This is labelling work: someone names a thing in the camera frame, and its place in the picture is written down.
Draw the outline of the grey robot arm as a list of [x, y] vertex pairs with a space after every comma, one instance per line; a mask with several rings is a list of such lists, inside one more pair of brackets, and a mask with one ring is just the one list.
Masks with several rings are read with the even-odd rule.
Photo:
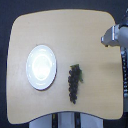
[[123, 111], [128, 112], [128, 9], [121, 22], [109, 28], [101, 37], [105, 46], [119, 46], [123, 72]]

